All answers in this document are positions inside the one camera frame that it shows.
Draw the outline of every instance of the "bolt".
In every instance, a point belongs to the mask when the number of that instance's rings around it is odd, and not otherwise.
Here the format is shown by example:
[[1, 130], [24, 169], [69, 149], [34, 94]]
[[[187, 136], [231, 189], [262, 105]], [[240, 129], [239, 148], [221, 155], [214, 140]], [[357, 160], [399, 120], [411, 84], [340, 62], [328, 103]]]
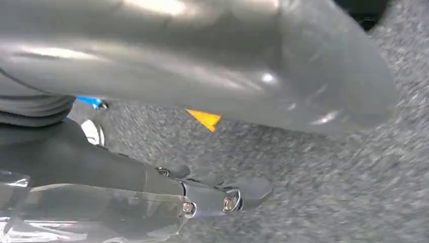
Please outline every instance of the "bolt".
[[224, 210], [230, 212], [234, 210], [234, 200], [231, 197], [226, 197], [224, 200]]
[[191, 213], [194, 210], [194, 205], [190, 202], [183, 203], [183, 212]]

